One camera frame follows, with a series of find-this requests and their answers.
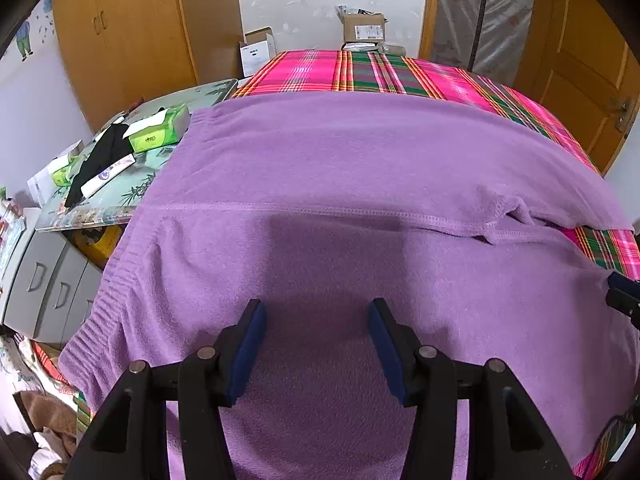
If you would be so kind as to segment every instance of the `metal screw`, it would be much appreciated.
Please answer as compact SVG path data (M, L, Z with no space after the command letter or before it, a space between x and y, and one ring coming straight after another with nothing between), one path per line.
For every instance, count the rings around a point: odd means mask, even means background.
M489 368L496 373L502 373L506 367L507 365L500 359L489 359Z
M129 372L131 372L132 374L139 374L145 368L146 363L143 360L133 361L129 365Z
M198 350L198 357L200 359L211 359L216 354L216 349L213 346L203 346Z
M418 354L425 359L433 359L438 355L438 351L433 346L423 345L418 349Z

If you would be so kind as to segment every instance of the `drawer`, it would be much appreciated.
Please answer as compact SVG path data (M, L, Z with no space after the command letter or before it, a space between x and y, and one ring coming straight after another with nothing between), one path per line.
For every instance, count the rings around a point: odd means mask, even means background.
M62 335L61 345L66 345L73 335L82 326L82 323L91 314L91 307L94 305L95 295L98 293L98 287L100 287L100 280L102 279L102 273L98 267L94 266L91 262L86 264L78 290L71 303L71 309L69 315L66 318L65 331Z
M59 348L78 283L86 267L86 258L71 244L60 254L42 304L35 341Z
M4 324L33 338L40 306L60 259L66 238L57 233L34 233L20 261L9 294Z

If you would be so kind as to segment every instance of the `purple fleece fabric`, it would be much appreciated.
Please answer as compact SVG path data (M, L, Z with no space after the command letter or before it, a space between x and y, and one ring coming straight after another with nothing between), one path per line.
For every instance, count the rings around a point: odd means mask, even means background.
M179 361L261 298L265 341L246 395L222 410L238 478L396 480L414 410L388 392L367 333L383 296L451 358L507 361L575 465L632 399L640 349L605 304L609 272L546 221L630 227L597 174L473 107L363 92L232 100L194 115L60 366L96 408L130 361Z

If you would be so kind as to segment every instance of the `green tabletop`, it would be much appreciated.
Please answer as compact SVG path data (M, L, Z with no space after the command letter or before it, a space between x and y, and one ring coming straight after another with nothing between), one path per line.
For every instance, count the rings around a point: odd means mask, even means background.
M133 110L125 123L149 117L155 114L158 108L168 108L183 103L193 113L195 110L213 106L227 99L237 84L238 80L227 79L153 99ZM102 130L107 128L116 117L118 116L109 120ZM95 140L92 140L84 148L83 154L91 153L94 146ZM83 200L73 208L65 208L69 188L59 187L47 205L42 208L36 231L63 231L129 222L146 189L169 160L176 146L177 144L171 144L144 153L134 153L136 161L132 166L98 190L91 198Z

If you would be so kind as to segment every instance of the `blue gripper pad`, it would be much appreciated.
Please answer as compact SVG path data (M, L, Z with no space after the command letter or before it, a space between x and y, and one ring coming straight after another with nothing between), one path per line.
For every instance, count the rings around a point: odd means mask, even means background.
M246 384L251 375L258 349L264 338L267 325L267 311L264 303L256 306L254 313L246 327L244 337L238 347L230 369L230 381L226 390L226 397L231 405L244 395Z
M369 334L376 347L378 359L385 373L386 384L392 395L397 397L400 404L404 405L409 397L409 392L404 386L402 361L396 350L396 346L389 334L385 321L378 310L376 303L369 305Z

